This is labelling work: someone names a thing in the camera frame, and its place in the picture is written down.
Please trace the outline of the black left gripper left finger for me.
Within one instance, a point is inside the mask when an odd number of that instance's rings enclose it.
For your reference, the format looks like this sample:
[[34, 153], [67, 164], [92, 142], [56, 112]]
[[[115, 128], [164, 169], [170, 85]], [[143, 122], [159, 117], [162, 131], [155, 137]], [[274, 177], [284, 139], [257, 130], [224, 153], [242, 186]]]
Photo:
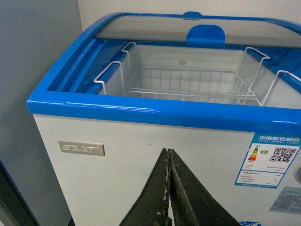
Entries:
[[121, 226], [170, 226], [170, 152], [162, 149], [139, 197], [121, 221]]

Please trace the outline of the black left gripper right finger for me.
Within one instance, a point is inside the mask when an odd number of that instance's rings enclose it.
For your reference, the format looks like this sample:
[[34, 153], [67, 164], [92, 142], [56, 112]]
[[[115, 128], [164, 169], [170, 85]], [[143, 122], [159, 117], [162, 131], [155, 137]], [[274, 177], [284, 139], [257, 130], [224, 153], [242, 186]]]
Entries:
[[175, 150], [170, 149], [170, 197], [176, 226], [238, 226]]

